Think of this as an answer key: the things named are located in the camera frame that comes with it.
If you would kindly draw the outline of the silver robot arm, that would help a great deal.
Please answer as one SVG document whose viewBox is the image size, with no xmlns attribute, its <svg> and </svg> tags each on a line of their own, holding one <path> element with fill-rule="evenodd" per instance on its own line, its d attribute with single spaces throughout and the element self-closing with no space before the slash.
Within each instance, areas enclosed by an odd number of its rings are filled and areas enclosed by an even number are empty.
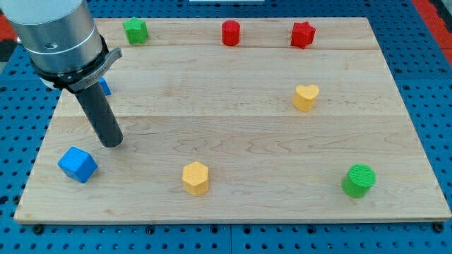
<svg viewBox="0 0 452 254">
<path fill-rule="evenodd" d="M 84 0 L 1 0 L 1 10 L 51 89 L 84 90 L 122 57 L 108 49 Z"/>
</svg>

